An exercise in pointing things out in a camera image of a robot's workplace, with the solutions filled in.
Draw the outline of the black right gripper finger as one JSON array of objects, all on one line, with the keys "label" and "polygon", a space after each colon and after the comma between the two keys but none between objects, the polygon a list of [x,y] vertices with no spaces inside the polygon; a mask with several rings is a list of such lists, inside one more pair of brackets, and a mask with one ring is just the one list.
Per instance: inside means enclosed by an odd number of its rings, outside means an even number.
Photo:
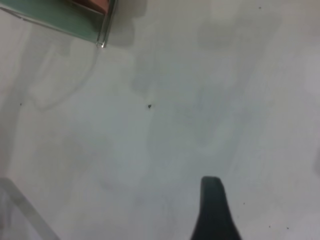
[{"label": "black right gripper finger", "polygon": [[192,240],[240,240],[220,178],[204,176],[200,184],[198,218]]}]

